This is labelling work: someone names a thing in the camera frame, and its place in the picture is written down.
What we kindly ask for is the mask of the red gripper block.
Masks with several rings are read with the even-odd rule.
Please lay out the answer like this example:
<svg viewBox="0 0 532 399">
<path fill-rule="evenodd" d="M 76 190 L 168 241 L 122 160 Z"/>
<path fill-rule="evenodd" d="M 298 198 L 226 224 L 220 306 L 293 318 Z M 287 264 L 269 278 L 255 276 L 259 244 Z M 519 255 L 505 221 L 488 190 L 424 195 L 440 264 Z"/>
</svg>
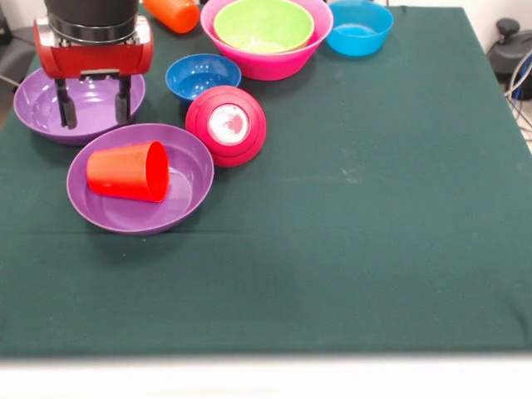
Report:
<svg viewBox="0 0 532 399">
<path fill-rule="evenodd" d="M 153 33 L 146 17 L 137 16 L 133 33 L 115 43 L 75 42 L 61 37 L 48 17 L 34 22 L 33 36 L 42 69 L 56 79 L 62 127 L 71 130 L 77 126 L 75 104 L 65 79 L 85 76 L 118 76 L 116 121 L 122 124 L 131 118 L 131 75 L 147 73 L 154 53 Z"/>
</svg>

